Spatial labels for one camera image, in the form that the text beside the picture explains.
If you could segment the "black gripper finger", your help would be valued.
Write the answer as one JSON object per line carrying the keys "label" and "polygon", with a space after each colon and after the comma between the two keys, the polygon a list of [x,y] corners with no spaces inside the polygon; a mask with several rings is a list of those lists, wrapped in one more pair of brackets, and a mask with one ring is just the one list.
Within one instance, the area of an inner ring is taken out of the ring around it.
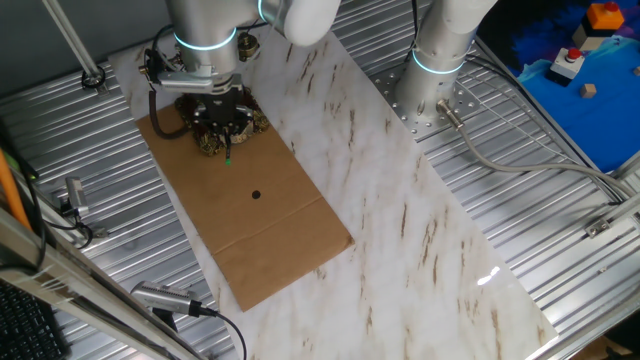
{"label": "black gripper finger", "polygon": [[247,105],[237,105],[234,112],[235,134],[254,132],[254,110]]}
{"label": "black gripper finger", "polygon": [[219,135],[221,133],[221,113],[219,110],[209,109],[199,103],[193,110],[192,128],[196,135]]}

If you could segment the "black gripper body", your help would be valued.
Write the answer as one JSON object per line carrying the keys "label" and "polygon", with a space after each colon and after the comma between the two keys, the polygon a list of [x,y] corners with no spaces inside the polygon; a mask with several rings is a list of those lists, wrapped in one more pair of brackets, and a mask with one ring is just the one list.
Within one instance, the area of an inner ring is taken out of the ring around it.
{"label": "black gripper body", "polygon": [[240,101],[241,91],[232,88],[224,94],[205,95],[203,103],[208,116],[205,124],[210,129],[223,129],[235,120],[236,105]]}

